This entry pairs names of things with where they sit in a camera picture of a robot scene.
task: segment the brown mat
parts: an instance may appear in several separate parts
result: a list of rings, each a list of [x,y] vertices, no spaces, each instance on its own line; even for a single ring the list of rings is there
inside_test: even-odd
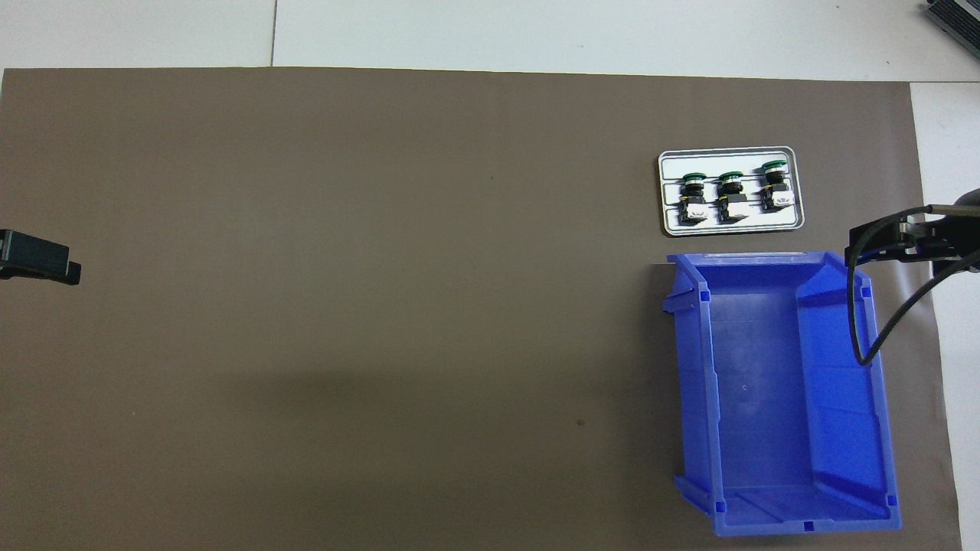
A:
[[[885,347],[897,532],[716,538],[681,467],[674,252],[840,251],[921,204],[908,86],[7,71],[0,547],[958,549],[928,303]],[[665,149],[790,145],[807,224],[667,238]],[[882,318],[922,267],[871,270]]]

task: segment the black clamp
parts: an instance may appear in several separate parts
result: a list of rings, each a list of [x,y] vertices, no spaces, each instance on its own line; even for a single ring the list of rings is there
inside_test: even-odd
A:
[[[68,260],[68,247],[12,229],[0,229],[0,279],[33,277],[78,285],[81,264]]]

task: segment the white tray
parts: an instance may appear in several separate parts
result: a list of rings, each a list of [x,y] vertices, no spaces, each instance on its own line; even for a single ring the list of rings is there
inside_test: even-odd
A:
[[[785,209],[766,212],[762,209],[760,191],[765,184],[762,164],[769,161],[786,161],[786,175],[796,204]],[[784,145],[771,147],[730,147],[724,149],[687,149],[664,151],[657,161],[661,184],[663,229],[670,235],[706,235],[712,233],[749,233],[755,231],[785,231],[803,225],[803,196],[800,193],[800,176],[797,174],[796,153]],[[749,197],[754,214],[735,223],[724,223],[717,215],[718,177],[724,173],[739,171],[744,174],[743,193]],[[677,204],[683,189],[682,178],[689,173],[704,173],[705,202],[711,216],[698,224],[680,222]]]

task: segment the black bracket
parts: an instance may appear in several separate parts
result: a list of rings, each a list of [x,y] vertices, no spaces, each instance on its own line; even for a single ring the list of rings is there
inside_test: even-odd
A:
[[[33,277],[78,285],[81,264],[68,260],[68,247],[12,229],[0,229],[0,279]]]
[[[960,197],[954,205],[927,205],[929,212],[945,215],[933,222],[890,222],[875,234],[857,257],[859,265],[880,260],[932,262],[933,275],[973,251],[980,249],[980,189]],[[851,229],[851,245],[880,220]],[[851,247],[844,250],[851,258]],[[972,271],[980,269],[974,264]]]

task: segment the blue plastic bin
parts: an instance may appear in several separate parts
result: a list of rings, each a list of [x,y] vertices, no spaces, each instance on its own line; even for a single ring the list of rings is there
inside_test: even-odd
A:
[[[697,254],[663,303],[677,331],[684,498],[718,535],[902,526],[881,362],[858,364],[829,252]],[[857,321],[877,332],[870,278]]]

